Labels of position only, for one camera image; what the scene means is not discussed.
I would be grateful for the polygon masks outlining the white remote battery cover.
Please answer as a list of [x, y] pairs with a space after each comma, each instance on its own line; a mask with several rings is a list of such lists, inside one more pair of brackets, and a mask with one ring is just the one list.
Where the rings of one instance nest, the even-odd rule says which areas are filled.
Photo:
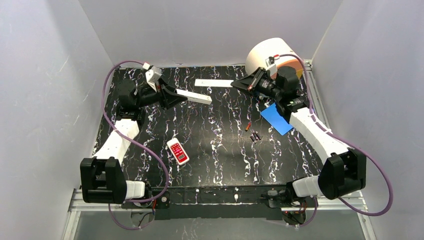
[[195, 87], [231, 88], [233, 80], [228, 79], [196, 79]]

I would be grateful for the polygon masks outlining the red orange battery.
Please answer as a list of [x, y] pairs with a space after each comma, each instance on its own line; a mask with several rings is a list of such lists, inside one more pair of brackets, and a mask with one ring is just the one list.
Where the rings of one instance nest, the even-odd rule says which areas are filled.
[[245, 128], [245, 131], [248, 132], [250, 130], [251, 126], [252, 126], [252, 122], [249, 122], [247, 127]]

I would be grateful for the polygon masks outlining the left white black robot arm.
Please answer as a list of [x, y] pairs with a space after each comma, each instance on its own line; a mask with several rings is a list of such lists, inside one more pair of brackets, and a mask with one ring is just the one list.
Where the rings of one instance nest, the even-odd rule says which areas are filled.
[[145, 106], [159, 103], [163, 109], [170, 109], [188, 99], [181, 89], [162, 79], [155, 86], [123, 87], [113, 131], [91, 158], [84, 158], [80, 163], [83, 200], [97, 204], [152, 201], [152, 197], [145, 196], [145, 182], [125, 179], [122, 170], [124, 156], [144, 124]]

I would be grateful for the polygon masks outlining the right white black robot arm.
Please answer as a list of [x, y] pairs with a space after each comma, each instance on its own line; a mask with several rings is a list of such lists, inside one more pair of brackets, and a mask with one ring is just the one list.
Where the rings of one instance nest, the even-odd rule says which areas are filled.
[[303, 135], [323, 162], [319, 175], [298, 178], [286, 183], [282, 190], [262, 194], [270, 208], [303, 204], [308, 197], [317, 207], [318, 197], [334, 200], [366, 186], [366, 156], [329, 135], [331, 131], [310, 112], [310, 101], [298, 94], [299, 84], [296, 70], [289, 66], [279, 68], [275, 79], [259, 67], [230, 84], [246, 95], [272, 99], [278, 116]]

